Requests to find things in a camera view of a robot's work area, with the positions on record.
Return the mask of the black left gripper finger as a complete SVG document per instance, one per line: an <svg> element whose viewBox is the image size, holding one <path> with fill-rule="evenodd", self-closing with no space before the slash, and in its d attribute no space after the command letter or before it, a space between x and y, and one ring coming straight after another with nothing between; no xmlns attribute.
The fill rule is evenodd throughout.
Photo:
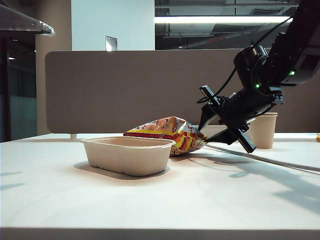
<svg viewBox="0 0 320 240"><path fill-rule="evenodd" d="M0 6L0 30L35 32L36 34L55 33L54 28L48 24L4 5Z"/></svg>

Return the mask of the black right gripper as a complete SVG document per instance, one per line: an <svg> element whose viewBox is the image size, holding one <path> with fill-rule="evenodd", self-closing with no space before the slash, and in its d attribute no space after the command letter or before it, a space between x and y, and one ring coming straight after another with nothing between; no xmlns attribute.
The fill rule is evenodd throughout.
<svg viewBox="0 0 320 240"><path fill-rule="evenodd" d="M284 102L283 90L280 87L250 86L243 88L231 98L214 96L207 85L200 87L200 91L207 103L201 108L198 130L201 131L206 127L215 116L218 116L219 122L227 127L208 137L206 142L231 145L239 141L247 153L252 153L256 149L245 135L249 129L247 122Z"/></svg>

